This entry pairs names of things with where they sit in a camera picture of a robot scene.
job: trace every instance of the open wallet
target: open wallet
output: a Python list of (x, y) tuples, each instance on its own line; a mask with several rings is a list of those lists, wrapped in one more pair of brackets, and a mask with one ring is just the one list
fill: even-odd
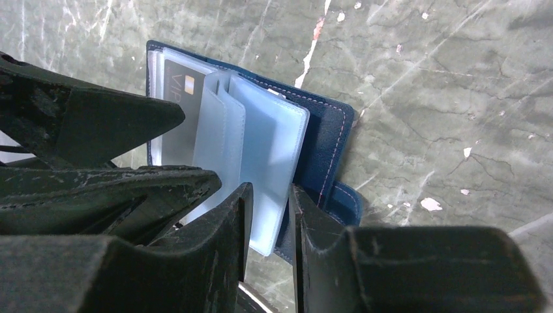
[(342, 225), (359, 225), (360, 195), (335, 181), (355, 115), (351, 106), (154, 40), (147, 43), (147, 57), (146, 95), (174, 102), (186, 115), (148, 142), (148, 165), (197, 166), (222, 182), (182, 224), (249, 182), (250, 247), (264, 256), (274, 251), (292, 261), (291, 183)]

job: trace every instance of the card chip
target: card chip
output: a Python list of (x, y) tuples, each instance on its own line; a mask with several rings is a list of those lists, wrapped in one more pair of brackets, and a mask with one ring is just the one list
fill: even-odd
[(185, 76), (185, 92), (193, 95), (194, 94), (194, 78), (191, 76)]

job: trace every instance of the dark blue leather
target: dark blue leather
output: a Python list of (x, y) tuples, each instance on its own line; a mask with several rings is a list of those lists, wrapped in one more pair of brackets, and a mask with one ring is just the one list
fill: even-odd
[[(236, 65), (210, 59), (161, 42), (150, 40), (147, 51), (164, 47), (187, 54), (220, 68), (234, 70), (242, 77), (264, 87), (282, 93), (298, 106), (309, 110), (310, 118), (301, 149), (293, 182), (302, 186), (318, 207), (329, 213), (344, 225), (359, 225), (363, 202), (360, 196), (349, 186), (335, 183), (340, 157), (350, 135), (354, 118), (351, 106), (314, 95), (283, 83), (270, 80)], [(149, 76), (146, 78), (146, 92), (149, 96)], [(151, 151), (148, 143), (148, 164), (151, 164)], [(285, 218), (278, 235), (276, 253), (290, 261), (292, 249), (287, 239), (288, 218)]]

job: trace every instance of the gray floor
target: gray floor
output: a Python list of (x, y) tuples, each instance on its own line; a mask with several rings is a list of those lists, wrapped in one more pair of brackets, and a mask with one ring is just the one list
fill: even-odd
[[(153, 38), (351, 104), (362, 116), (340, 179), (370, 203), (363, 224), (497, 226), (520, 243), (553, 297), (552, 0), (0, 7), (0, 50), (99, 85), (143, 95)], [(141, 147), (118, 162), (136, 167), (144, 156)], [(425, 198), (440, 206), (423, 206)], [(282, 260), (252, 253), (247, 280), (293, 312)]]

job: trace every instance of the concrete surface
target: concrete surface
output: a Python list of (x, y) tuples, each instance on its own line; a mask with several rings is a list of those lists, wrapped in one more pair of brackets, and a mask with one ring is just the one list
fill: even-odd
[[(143, 95), (157, 39), (351, 104), (340, 179), (363, 224), (497, 226), (551, 297), (552, 16), (552, 0), (3, 0), (0, 50)], [(281, 259), (252, 252), (247, 280), (293, 312)]]

